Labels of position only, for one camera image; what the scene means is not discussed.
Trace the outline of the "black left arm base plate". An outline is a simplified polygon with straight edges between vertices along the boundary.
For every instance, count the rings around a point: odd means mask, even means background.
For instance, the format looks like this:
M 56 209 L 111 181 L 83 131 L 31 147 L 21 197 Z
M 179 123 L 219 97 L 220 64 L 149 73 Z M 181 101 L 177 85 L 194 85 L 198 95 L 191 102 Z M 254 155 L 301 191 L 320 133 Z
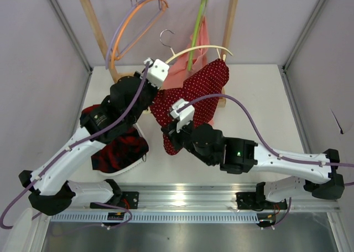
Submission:
M 123 191 L 120 195 L 113 196 L 107 202 L 102 204 L 90 203 L 91 209 L 108 209 L 106 205 L 122 207 L 126 209 L 137 209 L 139 203 L 139 192 Z

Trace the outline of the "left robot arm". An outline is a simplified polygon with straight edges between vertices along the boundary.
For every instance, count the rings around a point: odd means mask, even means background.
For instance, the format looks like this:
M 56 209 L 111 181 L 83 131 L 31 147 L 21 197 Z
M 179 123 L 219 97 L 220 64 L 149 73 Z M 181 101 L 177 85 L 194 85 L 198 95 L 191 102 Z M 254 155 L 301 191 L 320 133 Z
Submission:
M 149 146 L 135 124 L 152 104 L 164 78 L 165 70 L 125 76 L 110 87 L 110 94 L 99 105 L 86 108 L 80 127 L 52 159 L 19 174 L 21 184 L 30 191 L 31 206 L 56 215 L 68 207 L 121 204 L 122 191 L 114 180 L 77 183 L 69 178 L 87 160 L 96 171 L 115 173 L 145 157 Z

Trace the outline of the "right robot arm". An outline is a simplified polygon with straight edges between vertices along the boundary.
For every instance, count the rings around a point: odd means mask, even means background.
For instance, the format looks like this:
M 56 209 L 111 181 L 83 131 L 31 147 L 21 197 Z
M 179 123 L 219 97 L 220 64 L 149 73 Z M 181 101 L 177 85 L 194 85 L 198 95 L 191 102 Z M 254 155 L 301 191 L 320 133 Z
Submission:
M 225 137 L 209 124 L 183 127 L 174 120 L 162 127 L 173 149 L 185 149 L 207 166 L 220 167 L 229 174 L 272 172 L 285 175 L 274 182 L 256 185 L 255 201 L 280 202 L 283 199 L 311 195 L 317 199 L 337 200 L 345 189 L 343 176 L 337 172 L 339 154 L 327 150 L 318 155 L 267 148 L 243 138 Z

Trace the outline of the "red polka dot skirt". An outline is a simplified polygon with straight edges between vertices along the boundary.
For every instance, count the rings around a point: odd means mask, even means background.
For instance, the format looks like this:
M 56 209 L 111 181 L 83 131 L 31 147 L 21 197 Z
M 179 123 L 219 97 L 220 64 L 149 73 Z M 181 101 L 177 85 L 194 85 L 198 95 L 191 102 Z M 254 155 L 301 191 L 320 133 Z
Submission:
M 150 111 L 157 123 L 161 127 L 165 127 L 173 120 L 170 116 L 172 104 L 180 99 L 190 102 L 205 95 L 220 94 L 228 80 L 228 66 L 223 60 L 216 59 L 186 79 L 182 87 L 159 91 L 150 106 Z M 217 97 L 201 100 L 194 104 L 194 126 L 198 127 L 211 122 L 217 105 Z

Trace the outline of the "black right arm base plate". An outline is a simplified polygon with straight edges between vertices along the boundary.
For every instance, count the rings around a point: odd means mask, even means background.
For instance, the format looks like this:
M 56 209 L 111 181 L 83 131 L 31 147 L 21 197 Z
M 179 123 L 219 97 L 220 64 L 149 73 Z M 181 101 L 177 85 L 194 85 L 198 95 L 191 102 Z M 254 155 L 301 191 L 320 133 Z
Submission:
M 236 203 L 240 210 L 255 210 L 260 211 L 261 205 L 257 202 L 255 192 L 237 192 Z

